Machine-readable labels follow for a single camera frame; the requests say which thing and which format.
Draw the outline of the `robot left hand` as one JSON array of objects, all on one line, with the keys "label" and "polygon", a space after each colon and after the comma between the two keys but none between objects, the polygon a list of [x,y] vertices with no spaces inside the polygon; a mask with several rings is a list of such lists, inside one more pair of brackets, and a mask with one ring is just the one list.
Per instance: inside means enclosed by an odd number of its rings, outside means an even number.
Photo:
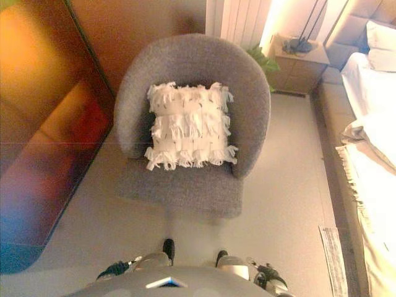
[{"label": "robot left hand", "polygon": [[100,278],[103,278],[103,277],[110,276],[110,275],[115,275],[115,276],[121,275],[125,271],[127,271],[129,268],[131,268],[133,264],[140,261],[141,259],[142,259],[142,256],[138,256],[135,259],[129,260],[127,262],[119,261],[119,262],[113,263],[106,270],[102,271],[98,275],[97,280],[99,280]]}]

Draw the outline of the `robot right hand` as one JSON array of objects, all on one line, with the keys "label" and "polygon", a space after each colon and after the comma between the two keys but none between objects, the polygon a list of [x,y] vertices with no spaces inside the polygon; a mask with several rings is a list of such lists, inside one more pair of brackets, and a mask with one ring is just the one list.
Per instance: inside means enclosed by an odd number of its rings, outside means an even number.
[{"label": "robot right hand", "polygon": [[251,257],[248,257],[246,260],[248,264],[257,270],[253,280],[254,284],[275,296],[288,291],[286,281],[282,279],[278,271],[269,263],[261,265]]}]

